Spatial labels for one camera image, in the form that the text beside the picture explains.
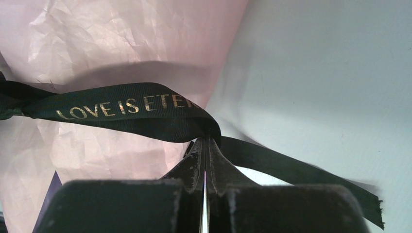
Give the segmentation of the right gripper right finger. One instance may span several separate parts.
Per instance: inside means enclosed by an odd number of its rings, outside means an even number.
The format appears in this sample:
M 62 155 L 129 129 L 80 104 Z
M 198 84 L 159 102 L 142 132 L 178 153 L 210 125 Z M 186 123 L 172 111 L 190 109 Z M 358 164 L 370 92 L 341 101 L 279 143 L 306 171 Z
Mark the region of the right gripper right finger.
M 355 197 L 340 185 L 262 186 L 206 139 L 211 233 L 367 233 Z

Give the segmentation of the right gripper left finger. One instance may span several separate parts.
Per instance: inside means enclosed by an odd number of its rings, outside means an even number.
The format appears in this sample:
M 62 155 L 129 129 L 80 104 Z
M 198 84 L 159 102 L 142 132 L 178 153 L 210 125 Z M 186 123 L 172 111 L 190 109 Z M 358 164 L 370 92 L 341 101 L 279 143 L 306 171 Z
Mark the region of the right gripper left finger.
M 158 180 L 53 178 L 36 233 L 199 233 L 204 173 L 201 141 Z

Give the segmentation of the black printed ribbon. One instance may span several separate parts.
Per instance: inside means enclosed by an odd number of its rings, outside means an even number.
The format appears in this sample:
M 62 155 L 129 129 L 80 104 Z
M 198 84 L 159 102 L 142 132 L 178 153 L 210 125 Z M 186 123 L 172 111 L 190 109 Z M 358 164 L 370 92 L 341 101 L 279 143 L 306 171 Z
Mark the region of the black printed ribbon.
M 356 199 L 365 223 L 384 228 L 382 201 L 356 184 L 265 147 L 222 136 L 204 109 L 158 83 L 128 83 L 56 94 L 0 79 L 0 118 L 14 116 L 133 133 L 173 143 L 201 141 L 206 188 L 206 139 L 241 173 L 262 186 L 340 185 Z

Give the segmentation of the pink paper flower bouquet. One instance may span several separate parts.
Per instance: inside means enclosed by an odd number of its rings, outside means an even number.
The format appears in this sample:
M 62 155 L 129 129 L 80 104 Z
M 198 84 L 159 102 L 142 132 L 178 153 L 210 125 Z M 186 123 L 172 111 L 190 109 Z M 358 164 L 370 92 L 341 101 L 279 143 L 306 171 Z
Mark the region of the pink paper flower bouquet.
M 3 0 L 0 68 L 55 93 L 161 83 L 205 107 L 245 0 Z M 158 179 L 185 143 L 15 116 L 0 123 L 0 200 L 10 233 L 33 231 L 54 175 Z

